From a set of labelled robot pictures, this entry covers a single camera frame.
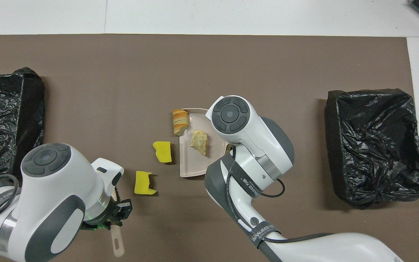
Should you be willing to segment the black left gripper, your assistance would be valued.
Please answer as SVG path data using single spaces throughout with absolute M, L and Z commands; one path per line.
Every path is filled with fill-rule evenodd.
M 121 227 L 123 223 L 120 219 L 128 219 L 133 209 L 131 199 L 125 199 L 117 204 L 110 204 L 106 209 L 95 218 L 88 218 L 84 221 L 84 230 L 97 230 L 106 228 L 111 230 L 112 225 Z

